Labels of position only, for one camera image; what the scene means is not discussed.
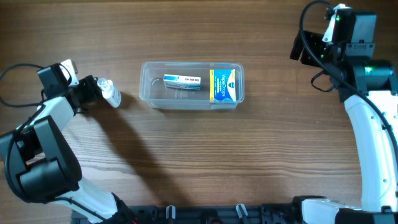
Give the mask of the white spray bottle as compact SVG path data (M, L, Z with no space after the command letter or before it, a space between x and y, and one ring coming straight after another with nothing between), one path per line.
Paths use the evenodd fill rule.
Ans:
M115 86L112 80L106 78L100 78L97 81L97 85L101 90L103 98L113 107L117 108L121 104L121 92Z

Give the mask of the clear plastic container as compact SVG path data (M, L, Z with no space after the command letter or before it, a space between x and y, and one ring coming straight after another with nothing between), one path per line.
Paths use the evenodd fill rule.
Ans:
M210 101L210 70L236 70L236 101ZM164 75L200 77L199 90L168 88ZM244 100L244 67L224 62L145 62L141 67L139 97L151 108L162 110L233 110Z

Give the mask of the white Panadol box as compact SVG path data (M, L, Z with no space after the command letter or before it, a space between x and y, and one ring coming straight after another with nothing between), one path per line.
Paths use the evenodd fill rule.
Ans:
M165 74L163 81L164 85L168 88L199 90L201 87L200 77Z

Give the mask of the blue VapoDrops box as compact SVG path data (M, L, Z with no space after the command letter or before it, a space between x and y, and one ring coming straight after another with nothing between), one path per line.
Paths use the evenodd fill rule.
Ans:
M210 70L210 101L236 101L236 70Z

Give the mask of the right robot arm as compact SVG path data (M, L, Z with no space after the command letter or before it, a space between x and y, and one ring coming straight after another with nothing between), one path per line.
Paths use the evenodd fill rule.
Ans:
M367 38L322 41L301 30L291 59L322 68L338 90L353 127L362 178L361 205L296 197L300 223L397 223L397 78L388 60L374 60Z

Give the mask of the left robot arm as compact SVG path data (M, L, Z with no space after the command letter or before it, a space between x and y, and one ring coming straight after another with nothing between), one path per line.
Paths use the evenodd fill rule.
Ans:
M82 104L100 99L91 75L37 106L16 130L1 136L7 183L27 203L64 205L89 223L137 223L136 214L114 193L83 177L81 165L62 134Z

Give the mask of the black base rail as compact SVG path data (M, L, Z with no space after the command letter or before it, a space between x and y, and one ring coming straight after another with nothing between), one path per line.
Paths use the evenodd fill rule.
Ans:
M131 206L138 223L296 223L291 204L215 207Z

